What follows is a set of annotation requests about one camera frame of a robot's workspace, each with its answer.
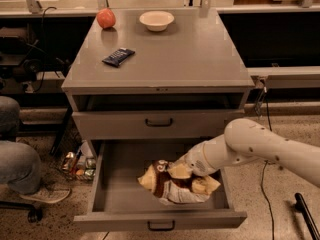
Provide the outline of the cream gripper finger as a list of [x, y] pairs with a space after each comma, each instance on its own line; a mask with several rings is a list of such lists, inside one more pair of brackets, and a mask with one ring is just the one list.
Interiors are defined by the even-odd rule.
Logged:
[[189, 179], [192, 175], [192, 170], [184, 163], [170, 163], [167, 171], [174, 179]]
[[191, 189], [196, 194], [210, 195], [218, 189], [220, 183], [210, 176], [198, 177], [192, 180]]

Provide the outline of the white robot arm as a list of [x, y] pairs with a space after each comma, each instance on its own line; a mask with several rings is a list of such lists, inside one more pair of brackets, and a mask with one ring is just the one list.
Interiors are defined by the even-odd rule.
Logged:
[[256, 158], [278, 163], [320, 187], [320, 148], [279, 136], [255, 121], [240, 118], [227, 124], [224, 133], [193, 146], [169, 165], [175, 179], [204, 177], [226, 166]]

